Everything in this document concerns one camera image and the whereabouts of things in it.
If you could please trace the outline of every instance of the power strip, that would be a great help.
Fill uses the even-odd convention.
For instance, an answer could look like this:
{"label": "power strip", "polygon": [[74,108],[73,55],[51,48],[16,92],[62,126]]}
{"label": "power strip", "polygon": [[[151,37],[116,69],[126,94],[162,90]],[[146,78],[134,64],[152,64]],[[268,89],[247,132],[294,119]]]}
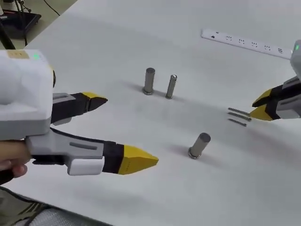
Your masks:
{"label": "power strip", "polygon": [[260,53],[269,54],[276,57],[281,57],[284,59],[291,59],[292,51],[290,49],[281,48],[278,46],[272,46],[268,43],[263,43],[259,41],[254,41],[251,39],[245,39],[242,37],[217,32],[209,29],[203,29],[201,37],[204,39],[210,39],[232,46],[237,46],[241,48],[246,48]]}

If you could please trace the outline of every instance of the screw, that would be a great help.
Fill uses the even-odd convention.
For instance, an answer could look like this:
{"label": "screw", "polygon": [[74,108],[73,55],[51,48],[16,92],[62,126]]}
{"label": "screw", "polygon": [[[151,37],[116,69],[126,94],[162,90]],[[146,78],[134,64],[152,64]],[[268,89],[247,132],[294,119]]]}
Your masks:
{"label": "screw", "polygon": [[241,113],[241,114],[244,114],[244,115],[250,117],[250,113],[248,113],[248,112],[243,112],[241,110],[238,110],[238,109],[235,109],[235,108],[232,108],[232,107],[229,107],[228,110],[233,111],[233,112],[237,112],[237,113]]}

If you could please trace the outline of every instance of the white tabletop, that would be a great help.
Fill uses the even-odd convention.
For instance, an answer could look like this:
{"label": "white tabletop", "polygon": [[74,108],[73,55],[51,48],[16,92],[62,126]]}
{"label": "white tabletop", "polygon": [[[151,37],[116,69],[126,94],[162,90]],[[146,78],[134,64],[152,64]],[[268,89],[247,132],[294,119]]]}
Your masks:
{"label": "white tabletop", "polygon": [[[250,111],[263,91],[295,76],[289,61],[200,38],[210,28],[292,48],[300,9],[295,0],[78,0],[28,48],[55,68],[55,91],[109,101],[58,128],[138,146],[159,162],[84,177],[30,164],[7,187],[115,226],[300,225],[301,121],[227,120],[228,107]],[[147,67],[157,72],[153,96],[141,92]],[[187,150],[201,132],[212,140],[192,160]]]}

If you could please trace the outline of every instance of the small metal rod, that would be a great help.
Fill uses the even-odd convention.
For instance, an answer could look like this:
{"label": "small metal rod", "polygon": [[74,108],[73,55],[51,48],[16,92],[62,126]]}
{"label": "small metal rod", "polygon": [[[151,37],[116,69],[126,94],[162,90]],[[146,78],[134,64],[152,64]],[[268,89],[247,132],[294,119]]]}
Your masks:
{"label": "small metal rod", "polygon": [[232,115],[232,116],[235,116],[235,117],[238,117],[240,119],[244,119],[244,120],[247,120],[247,121],[251,121],[252,119],[251,118],[248,118],[248,117],[245,117],[243,115],[240,115],[240,114],[236,114],[236,113],[233,113],[233,112],[228,112],[229,115]]}
{"label": "small metal rod", "polygon": [[229,107],[228,110],[230,111],[233,111],[233,112],[237,112],[237,113],[241,113],[241,114],[244,114],[246,116],[249,116],[250,117],[250,113],[248,112],[244,112],[244,111],[241,111],[241,110],[238,110],[238,109],[235,109],[235,108],[232,108],[232,107]]}
{"label": "small metal rod", "polygon": [[236,121],[236,120],[234,120],[234,119],[228,119],[229,121],[232,121],[232,122],[234,122],[234,123],[237,123],[237,124],[239,124],[239,125],[241,125],[241,126],[244,126],[244,127],[246,127],[246,124],[245,123],[242,123],[242,122],[239,122],[239,121]]}
{"label": "small metal rod", "polygon": [[168,88],[167,88],[167,92],[165,94],[165,97],[167,99],[173,98],[174,87],[175,87],[175,83],[177,82],[177,78],[178,77],[175,74],[172,74],[170,76],[169,85],[168,85]]}

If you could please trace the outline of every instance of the yellow fingertip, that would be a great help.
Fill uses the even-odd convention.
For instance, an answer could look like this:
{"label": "yellow fingertip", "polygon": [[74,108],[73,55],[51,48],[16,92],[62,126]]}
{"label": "yellow fingertip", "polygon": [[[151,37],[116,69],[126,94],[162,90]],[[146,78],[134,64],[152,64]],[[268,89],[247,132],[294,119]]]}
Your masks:
{"label": "yellow fingertip", "polygon": [[255,104],[257,101],[259,101],[260,99],[264,98],[264,97],[268,97],[271,94],[272,89],[268,89],[267,91],[265,91],[263,94],[261,94],[260,97],[258,97],[253,104]]}
{"label": "yellow fingertip", "polygon": [[95,93],[91,93],[91,92],[82,92],[82,94],[84,94],[88,98],[100,97],[100,98],[106,99],[105,97],[99,96],[99,95],[97,95]]}
{"label": "yellow fingertip", "polygon": [[157,164],[159,159],[140,148],[124,145],[124,157],[118,174],[135,173]]}
{"label": "yellow fingertip", "polygon": [[265,112],[267,105],[262,105],[254,109],[250,112],[250,116],[252,118],[264,120],[264,121],[272,121],[273,119]]}

